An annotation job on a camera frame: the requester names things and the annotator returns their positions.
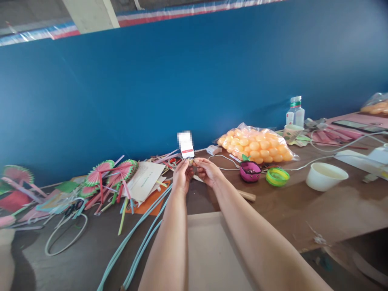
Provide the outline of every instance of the paper fan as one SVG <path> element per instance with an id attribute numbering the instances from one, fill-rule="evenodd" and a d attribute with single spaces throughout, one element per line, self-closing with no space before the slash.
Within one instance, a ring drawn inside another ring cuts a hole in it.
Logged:
<path id="1" fill-rule="evenodd" d="M 88 176 L 85 179 L 85 185 L 88 187 L 96 186 L 100 182 L 99 172 L 106 171 L 112 169 L 114 167 L 114 161 L 106 160 L 101 164 L 97 165 L 93 168 L 93 171 L 90 171 Z"/>
<path id="2" fill-rule="evenodd" d="M 99 186 L 92 186 L 92 187 L 85 186 L 84 188 L 82 188 L 81 192 L 79 192 L 78 196 L 82 198 L 88 198 L 96 194 L 99 189 L 100 189 Z"/>
<path id="3" fill-rule="evenodd" d="M 28 184 L 34 183 L 34 175 L 30 172 L 29 169 L 15 166 L 15 165 L 6 165 L 4 167 L 3 175 L 11 180 L 19 183 L 20 181 L 24 181 Z"/>
<path id="4" fill-rule="evenodd" d="M 10 184 L 0 180 L 0 195 L 7 193 L 11 190 L 15 190 Z"/>
<path id="5" fill-rule="evenodd" d="M 138 167 L 139 163 L 135 160 L 125 160 L 110 172 L 107 184 L 111 187 L 116 187 L 122 181 L 129 180 L 135 174 Z"/>

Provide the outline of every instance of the white bottle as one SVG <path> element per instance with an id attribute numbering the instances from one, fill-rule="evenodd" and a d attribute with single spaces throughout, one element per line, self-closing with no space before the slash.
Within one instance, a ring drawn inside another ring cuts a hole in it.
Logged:
<path id="1" fill-rule="evenodd" d="M 304 109 L 301 107 L 302 96 L 292 97 L 290 110 L 286 115 L 286 124 L 304 127 Z"/>

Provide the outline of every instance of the plastic bag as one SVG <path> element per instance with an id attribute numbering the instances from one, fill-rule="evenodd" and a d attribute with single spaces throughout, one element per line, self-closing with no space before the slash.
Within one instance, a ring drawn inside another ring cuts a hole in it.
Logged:
<path id="1" fill-rule="evenodd" d="M 257 164 L 299 160 L 283 137 L 272 130 L 247 126 L 245 123 L 229 130 L 216 142 L 236 158 L 242 160 L 243 155 L 250 156 L 249 159 Z"/>
<path id="2" fill-rule="evenodd" d="M 361 112 L 388 115 L 388 93 L 376 93 L 361 108 Z"/>

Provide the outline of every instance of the green label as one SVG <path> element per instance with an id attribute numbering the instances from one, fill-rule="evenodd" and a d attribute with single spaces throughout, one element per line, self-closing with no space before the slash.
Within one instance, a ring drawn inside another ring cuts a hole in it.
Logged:
<path id="1" fill-rule="evenodd" d="M 301 101 L 292 102 L 291 105 L 290 105 L 290 107 L 291 107 L 291 108 L 299 107 L 299 106 L 301 105 L 301 103 L 302 103 Z"/>

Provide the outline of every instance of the wooden table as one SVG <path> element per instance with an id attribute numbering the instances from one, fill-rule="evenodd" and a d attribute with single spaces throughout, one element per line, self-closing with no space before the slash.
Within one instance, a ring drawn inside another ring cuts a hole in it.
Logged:
<path id="1" fill-rule="evenodd" d="M 354 150 L 368 154 L 381 143 L 365 138 L 355 145 L 370 150 Z M 300 161 L 279 163 L 285 169 L 296 169 L 308 162 L 324 156 L 333 155 L 316 150 L 310 145 L 300 148 L 290 146 L 300 156 Z M 332 150 L 333 147 L 320 147 Z M 208 158 L 206 151 L 198 152 L 198 157 Z M 232 162 L 224 158 L 212 158 L 217 166 L 232 169 Z M 310 166 L 299 171 L 289 171 L 290 180 L 284 187 L 271 186 L 262 174 L 258 183 L 245 183 L 238 171 L 222 171 L 226 178 L 238 190 L 256 195 L 256 201 L 250 202 L 252 207 L 267 219 L 292 245 L 305 252 L 319 248 L 314 243 L 316 236 L 309 225 L 328 244 L 346 240 L 388 227 L 388 181 L 378 179 L 366 184 L 362 182 L 366 172 L 343 163 L 335 158 L 327 158 L 319 162 L 327 162 L 344 169 L 349 179 L 327 192 L 318 192 L 305 183 Z M 215 210 L 219 210 L 217 199 L 208 189 Z"/>
<path id="2" fill-rule="evenodd" d="M 380 144 L 364 139 L 358 145 L 372 149 Z M 298 168 L 317 157 L 329 155 L 311 146 L 304 148 L 291 146 L 291 149 L 301 160 L 284 163 L 282 166 L 287 169 Z M 356 151 L 363 154 L 370 152 L 370 150 Z M 202 151 L 198 152 L 197 156 L 209 155 Z M 234 167 L 232 162 L 223 158 L 214 158 L 212 161 L 223 168 Z M 350 176 L 348 180 L 325 193 L 314 191 L 305 184 L 309 167 L 291 172 L 290 181 L 282 188 L 269 185 L 264 175 L 258 183 L 247 184 L 240 179 L 238 171 L 224 171 L 224 174 L 237 189 L 256 195 L 256 201 L 251 203 L 252 207 L 300 252 L 320 247 L 313 242 L 315 234 L 309 225 L 328 243 L 386 228 L 388 182 L 379 179 L 365 184 L 361 181 L 366 175 L 365 172 L 333 158 L 323 161 L 343 168 Z M 198 181 L 191 182 L 186 201 L 189 215 L 219 211 L 212 190 Z M 122 235 L 117 236 L 121 219 L 120 205 L 110 207 L 101 216 L 94 216 L 94 211 L 95 209 L 86 211 L 89 222 L 82 236 L 69 249 L 54 257 L 47 257 L 44 254 L 44 246 L 61 219 L 60 215 L 49 221 L 42 230 L 17 232 L 12 248 L 16 265 L 12 290 L 96 290 L 109 260 L 141 215 L 126 215 Z M 124 282 L 153 220 L 154 217 L 148 217 L 135 231 L 113 267 L 104 290 L 118 290 Z M 63 227 L 60 231 L 66 234 L 56 242 L 51 251 L 62 249 L 78 231 L 79 229 L 69 222 L 68 227 Z M 153 240 L 140 260 L 128 290 L 137 290 Z"/>

